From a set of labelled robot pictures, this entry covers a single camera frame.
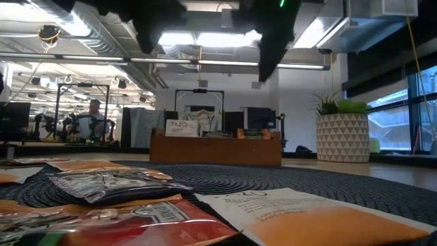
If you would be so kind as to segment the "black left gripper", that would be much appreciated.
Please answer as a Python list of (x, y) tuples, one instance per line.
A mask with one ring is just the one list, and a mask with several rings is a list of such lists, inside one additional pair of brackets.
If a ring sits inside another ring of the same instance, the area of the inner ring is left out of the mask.
[(158, 44), (163, 28), (184, 20), (186, 7), (178, 0), (53, 0), (70, 11), (80, 2), (97, 9), (102, 16), (117, 14), (124, 22), (132, 20), (141, 52), (150, 54)]

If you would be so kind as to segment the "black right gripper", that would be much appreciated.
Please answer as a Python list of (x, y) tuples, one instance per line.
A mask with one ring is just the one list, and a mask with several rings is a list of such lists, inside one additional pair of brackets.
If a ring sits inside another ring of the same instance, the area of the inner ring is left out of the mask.
[(252, 26), (262, 34), (259, 42), (259, 82), (266, 82), (287, 52), (295, 37), (294, 26), (301, 0), (239, 1), (231, 11), (234, 27)]

